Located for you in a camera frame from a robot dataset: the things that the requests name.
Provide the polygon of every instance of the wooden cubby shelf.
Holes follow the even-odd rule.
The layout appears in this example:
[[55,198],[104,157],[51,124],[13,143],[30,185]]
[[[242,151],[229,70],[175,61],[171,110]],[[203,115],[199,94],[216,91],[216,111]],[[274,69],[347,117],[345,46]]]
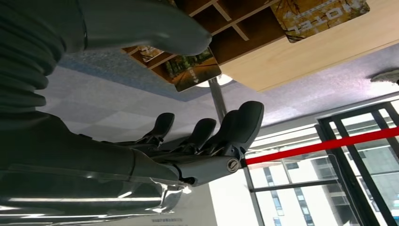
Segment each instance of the wooden cubby shelf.
[[[220,65],[285,37],[270,6],[279,0],[175,0],[176,5],[213,36],[210,48]],[[167,81],[164,63],[176,57],[162,53],[144,62],[137,47],[123,48],[142,66]]]

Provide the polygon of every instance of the clear plastic sheet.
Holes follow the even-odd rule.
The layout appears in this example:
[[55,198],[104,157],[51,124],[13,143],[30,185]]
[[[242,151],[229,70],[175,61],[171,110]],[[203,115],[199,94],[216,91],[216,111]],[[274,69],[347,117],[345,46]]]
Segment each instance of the clear plastic sheet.
[[178,181],[16,165],[0,170],[0,225],[83,225],[170,213]]

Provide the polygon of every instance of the screw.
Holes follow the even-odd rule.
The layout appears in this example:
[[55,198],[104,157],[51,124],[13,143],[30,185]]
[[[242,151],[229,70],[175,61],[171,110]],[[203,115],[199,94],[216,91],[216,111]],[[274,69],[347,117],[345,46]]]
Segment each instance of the screw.
[[239,162],[237,159],[230,159],[227,163],[227,170],[231,173],[236,172],[239,169]]

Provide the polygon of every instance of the red stanchion rope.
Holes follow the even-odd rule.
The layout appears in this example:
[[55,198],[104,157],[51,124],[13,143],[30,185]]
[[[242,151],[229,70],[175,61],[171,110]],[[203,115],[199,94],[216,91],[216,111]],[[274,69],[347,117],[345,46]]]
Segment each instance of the red stanchion rope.
[[320,144],[309,145],[309,146],[299,147],[299,148],[295,148],[295,149],[291,149],[291,150],[287,150],[287,151],[283,151],[283,152],[277,152],[277,153],[268,154],[268,155],[264,155],[264,156],[260,156],[260,157],[250,158],[250,159],[246,159],[246,162],[247,162],[247,165],[251,165],[251,164],[261,163],[261,162],[265,162],[265,161],[273,161],[276,159],[283,159],[283,158],[288,158],[291,156],[308,154],[308,153],[318,152],[318,151],[323,151],[323,150],[329,150],[329,149],[339,148],[342,146],[364,143],[367,141],[379,140],[379,139],[395,137],[395,136],[399,136],[399,127],[395,127],[392,129],[383,129],[380,131],[365,133],[365,134],[356,135],[356,136],[352,136],[352,137],[344,137],[342,139],[329,140],[329,141],[322,142]]

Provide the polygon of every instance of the robotic hand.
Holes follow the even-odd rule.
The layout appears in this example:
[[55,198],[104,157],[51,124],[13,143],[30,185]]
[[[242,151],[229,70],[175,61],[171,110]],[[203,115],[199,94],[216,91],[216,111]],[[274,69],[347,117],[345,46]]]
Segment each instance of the robotic hand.
[[229,164],[242,162],[259,130],[263,105],[251,102],[232,133],[215,135],[207,148],[151,159],[73,134],[35,111],[46,102],[34,90],[47,86],[64,53],[133,45],[204,51],[211,35],[162,1],[0,0],[0,37],[0,225],[82,225],[168,211],[187,183],[237,171]]

